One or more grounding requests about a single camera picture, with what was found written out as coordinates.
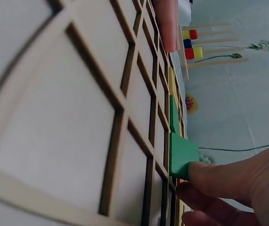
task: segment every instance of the wooden dowel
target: wooden dowel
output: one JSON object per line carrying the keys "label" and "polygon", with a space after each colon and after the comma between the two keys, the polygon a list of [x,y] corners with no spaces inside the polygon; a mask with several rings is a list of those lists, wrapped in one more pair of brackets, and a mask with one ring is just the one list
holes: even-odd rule
{"label": "wooden dowel", "polygon": [[180,50],[178,50],[178,57],[180,61],[180,68],[182,72],[182,78],[184,81],[189,80],[189,74],[187,72],[187,60],[185,56],[185,47],[183,46],[183,38],[182,38],[182,30],[181,27],[179,27],[179,44],[180,44]]}
{"label": "wooden dowel", "polygon": [[242,48],[242,47],[203,49],[203,53],[204,53],[204,55],[206,55],[206,54],[212,54],[212,53],[238,52],[238,51],[243,51],[243,50],[244,50],[244,48]]}
{"label": "wooden dowel", "polygon": [[216,27],[216,26],[230,26],[231,23],[212,23],[212,24],[200,24],[200,25],[193,25],[189,27],[183,27],[185,30],[195,29],[199,27]]}
{"label": "wooden dowel", "polygon": [[210,32],[199,32],[198,36],[206,36],[206,35],[211,35],[211,34],[234,34],[236,33],[235,31],[210,31]]}
{"label": "wooden dowel", "polygon": [[203,61],[199,63],[192,63],[187,64],[188,68],[195,68],[195,67],[204,67],[204,66],[212,66],[212,65],[226,65],[226,64],[233,64],[233,63],[243,63],[248,62],[248,58],[237,58],[237,59],[227,59],[227,60],[216,60],[216,61]]}
{"label": "wooden dowel", "polygon": [[209,39],[209,40],[194,40],[192,41],[193,45],[217,43],[217,42],[227,42],[227,41],[239,41],[239,38],[229,38],[229,39]]}

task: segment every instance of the green wooden block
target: green wooden block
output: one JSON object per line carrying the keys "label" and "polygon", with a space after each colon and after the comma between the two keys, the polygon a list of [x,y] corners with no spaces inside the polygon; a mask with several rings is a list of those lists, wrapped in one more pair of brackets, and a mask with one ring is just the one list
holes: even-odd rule
{"label": "green wooden block", "polygon": [[188,164],[199,161],[199,148],[175,133],[170,134],[170,176],[187,180]]}
{"label": "green wooden block", "polygon": [[176,133],[179,135],[178,112],[173,95],[170,95],[170,129],[172,133]]}

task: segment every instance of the red cube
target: red cube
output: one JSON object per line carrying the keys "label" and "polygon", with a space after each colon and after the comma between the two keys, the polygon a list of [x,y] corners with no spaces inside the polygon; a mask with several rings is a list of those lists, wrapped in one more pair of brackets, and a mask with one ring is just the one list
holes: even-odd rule
{"label": "red cube", "polygon": [[194,51],[192,48],[186,48],[185,49],[186,59],[187,60],[193,60],[194,59]]}
{"label": "red cube", "polygon": [[195,39],[198,38],[197,30],[190,30],[190,31],[189,31],[189,34],[190,34],[190,38],[191,38],[192,40],[195,40]]}

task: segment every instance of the hand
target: hand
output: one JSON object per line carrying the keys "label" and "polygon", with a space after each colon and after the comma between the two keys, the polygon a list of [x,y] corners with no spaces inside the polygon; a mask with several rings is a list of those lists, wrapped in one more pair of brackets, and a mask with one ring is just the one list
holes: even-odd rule
{"label": "hand", "polygon": [[154,0],[156,20],[167,52],[180,49],[178,35],[178,0]]}
{"label": "hand", "polygon": [[[188,173],[191,182],[176,188],[176,195],[194,210],[183,214],[186,226],[269,226],[269,149],[227,165],[194,162]],[[234,199],[255,213],[218,197]]]}

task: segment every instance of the wooden grid board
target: wooden grid board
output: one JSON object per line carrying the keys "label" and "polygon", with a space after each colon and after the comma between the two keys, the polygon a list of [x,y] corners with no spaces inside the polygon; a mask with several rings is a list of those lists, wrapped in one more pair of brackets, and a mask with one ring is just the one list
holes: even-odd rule
{"label": "wooden grid board", "polygon": [[[53,17],[0,82],[0,200],[67,224],[175,225],[168,88],[174,63],[163,50],[151,2],[47,2]],[[176,76],[175,82],[184,135]],[[73,154],[82,161],[65,168]],[[75,180],[64,174],[77,170],[82,174]],[[128,207],[131,186],[141,190],[141,202]]]}

